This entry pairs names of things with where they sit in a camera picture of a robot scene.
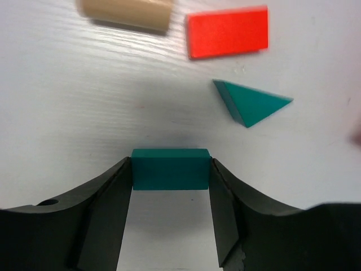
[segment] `white table surface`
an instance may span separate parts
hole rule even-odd
[[[189,12],[267,4],[270,48],[191,62]],[[203,147],[267,195],[361,201],[360,0],[177,0],[167,36],[107,28],[73,0],[0,1],[0,207],[56,196],[139,147]],[[235,123],[211,79],[294,102]],[[133,192],[118,270],[218,270],[207,191]]]

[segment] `wooden block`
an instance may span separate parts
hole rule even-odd
[[[85,16],[103,21],[168,30],[173,0],[77,0]]]
[[[190,59],[250,53],[268,48],[268,8],[187,15]]]
[[[206,190],[211,157],[203,148],[135,149],[134,190]]]
[[[292,98],[213,80],[235,121],[249,128],[293,101]]]

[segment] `beige cylinder block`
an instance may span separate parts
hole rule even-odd
[[[92,19],[167,31],[173,0],[78,0]]]

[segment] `red rectangular block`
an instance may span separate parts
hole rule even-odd
[[[268,48],[268,8],[187,15],[190,59],[250,53]]]

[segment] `teal triangular prism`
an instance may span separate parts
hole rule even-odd
[[[239,123],[251,127],[288,105],[292,98],[261,90],[213,80],[230,114]]]

